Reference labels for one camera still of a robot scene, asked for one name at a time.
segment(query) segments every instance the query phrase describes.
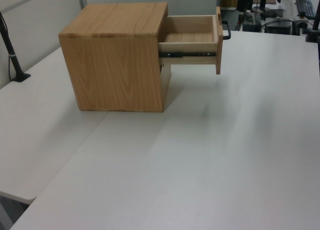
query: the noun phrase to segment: black cable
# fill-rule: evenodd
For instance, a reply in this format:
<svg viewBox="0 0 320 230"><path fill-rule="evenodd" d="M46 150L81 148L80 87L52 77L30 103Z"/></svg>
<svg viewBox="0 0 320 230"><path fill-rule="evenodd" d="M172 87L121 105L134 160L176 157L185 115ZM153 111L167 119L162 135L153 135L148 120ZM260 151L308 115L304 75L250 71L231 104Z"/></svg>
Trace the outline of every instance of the black cable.
<svg viewBox="0 0 320 230"><path fill-rule="evenodd" d="M12 79L11 79L11 74L10 74L10 56L8 56L8 73L9 73L9 79L10 79L10 82L12 82Z"/></svg>
<svg viewBox="0 0 320 230"><path fill-rule="evenodd" d="M6 33L9 34L7 23L4 19L4 16L2 16L1 12L0 12L0 18L1 18L2 22L4 23ZM8 56L8 74L9 74L10 82L12 82L11 74L10 74L10 62L11 62L10 56Z"/></svg>
<svg viewBox="0 0 320 230"><path fill-rule="evenodd" d="M256 5L255 5L255 14L254 14L254 18L257 19L257 12L258 12L258 2L259 0L256 0Z"/></svg>
<svg viewBox="0 0 320 230"><path fill-rule="evenodd" d="M6 32L8 33L7 23L6 23L5 19L4 19L4 16L2 16L1 12L0 12L0 17L1 17L2 21L3 21L3 23L4 23L5 30L6 30Z"/></svg>
<svg viewBox="0 0 320 230"><path fill-rule="evenodd" d="M263 24L261 27L264 29L264 27L267 26L267 25L275 24L275 23L279 23L279 22L291 22L291 23L293 23L293 21L291 21L289 19L285 19L285 20L279 19L279 20L274 20L274 21L267 22L267 23Z"/></svg>

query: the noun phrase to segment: desk surface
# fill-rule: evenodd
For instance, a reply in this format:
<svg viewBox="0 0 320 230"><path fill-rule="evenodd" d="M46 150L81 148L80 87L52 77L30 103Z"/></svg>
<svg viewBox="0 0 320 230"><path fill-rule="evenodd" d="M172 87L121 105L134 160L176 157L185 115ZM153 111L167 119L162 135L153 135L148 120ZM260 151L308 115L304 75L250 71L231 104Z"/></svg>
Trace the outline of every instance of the desk surface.
<svg viewBox="0 0 320 230"><path fill-rule="evenodd" d="M295 5L296 0L281 0L283 5L285 6L285 11L283 11L283 17L293 20L298 16L298 9ZM319 0L311 0L314 11L317 11L317 7L319 4Z"/></svg>
<svg viewBox="0 0 320 230"><path fill-rule="evenodd" d="M110 112L12 229L314 230L319 146L317 45L233 32L221 75L172 66L165 112Z"/></svg>
<svg viewBox="0 0 320 230"><path fill-rule="evenodd" d="M0 195L30 204L105 112L78 109L61 49L0 90Z"/></svg>

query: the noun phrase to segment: open drawer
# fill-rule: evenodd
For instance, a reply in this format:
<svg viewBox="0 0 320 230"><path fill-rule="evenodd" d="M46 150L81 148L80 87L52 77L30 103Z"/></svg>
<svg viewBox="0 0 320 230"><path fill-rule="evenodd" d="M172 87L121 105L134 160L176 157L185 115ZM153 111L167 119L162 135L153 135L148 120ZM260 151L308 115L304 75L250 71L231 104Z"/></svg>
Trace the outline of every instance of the open drawer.
<svg viewBox="0 0 320 230"><path fill-rule="evenodd" d="M166 16L158 34L159 63L213 64L220 74L223 29L216 15Z"/></svg>

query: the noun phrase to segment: keyboard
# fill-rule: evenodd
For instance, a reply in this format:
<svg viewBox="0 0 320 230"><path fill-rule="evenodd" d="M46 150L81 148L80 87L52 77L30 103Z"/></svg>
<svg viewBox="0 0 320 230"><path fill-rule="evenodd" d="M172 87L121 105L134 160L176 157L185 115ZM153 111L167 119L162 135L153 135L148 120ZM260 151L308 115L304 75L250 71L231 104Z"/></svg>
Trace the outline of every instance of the keyboard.
<svg viewBox="0 0 320 230"><path fill-rule="evenodd" d="M310 20L315 20L316 12L311 0L295 0L296 8L299 13L305 11L305 17Z"/></svg>

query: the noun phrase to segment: wooden box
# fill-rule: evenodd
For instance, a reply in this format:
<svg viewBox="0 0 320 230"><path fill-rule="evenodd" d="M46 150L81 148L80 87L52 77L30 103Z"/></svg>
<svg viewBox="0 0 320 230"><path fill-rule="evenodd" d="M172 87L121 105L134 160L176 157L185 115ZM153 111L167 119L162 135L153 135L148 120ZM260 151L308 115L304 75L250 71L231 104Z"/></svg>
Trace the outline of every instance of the wooden box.
<svg viewBox="0 0 320 230"><path fill-rule="evenodd" d="M172 64L215 64L220 74L219 8L168 16L166 2L89 4L59 40L80 110L162 112Z"/></svg>

